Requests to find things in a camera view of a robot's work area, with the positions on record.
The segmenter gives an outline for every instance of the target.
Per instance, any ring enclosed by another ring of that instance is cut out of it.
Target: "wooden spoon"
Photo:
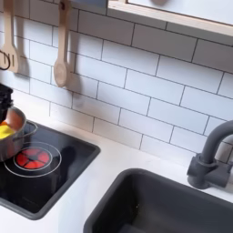
[[[9,70],[18,72],[19,55],[14,43],[14,0],[4,0],[4,20],[5,20],[5,44],[2,51],[5,52],[10,60]],[[5,56],[0,56],[2,67],[8,66],[8,60]]]
[[[70,4],[68,0],[62,0],[59,4],[60,23],[58,29],[58,57],[55,62],[54,68],[55,81],[59,87],[65,86],[70,76],[70,71],[67,63],[69,10]]]

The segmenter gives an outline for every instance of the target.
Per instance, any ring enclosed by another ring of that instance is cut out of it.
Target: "yellow toy food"
[[[14,132],[9,126],[0,126],[0,139],[13,135]]]

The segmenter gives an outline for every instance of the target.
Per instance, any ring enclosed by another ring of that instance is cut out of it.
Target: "red burner light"
[[[39,169],[49,162],[49,154],[41,148],[27,148],[15,157],[16,164],[24,169]]]

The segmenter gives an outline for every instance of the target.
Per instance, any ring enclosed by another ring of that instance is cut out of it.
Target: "black sink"
[[[122,172],[84,233],[231,233],[233,204],[141,169]]]

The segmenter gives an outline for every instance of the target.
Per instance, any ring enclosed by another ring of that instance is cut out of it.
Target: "pot handle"
[[[30,120],[26,120],[26,123],[32,125],[33,127],[35,127],[35,129],[32,132],[28,133],[28,134],[25,134],[25,135],[23,135],[21,137],[14,138],[13,141],[16,141],[16,140],[21,139],[21,138],[29,137],[29,136],[32,136],[33,134],[35,134],[35,132],[38,129],[38,126],[34,122],[32,122]]]

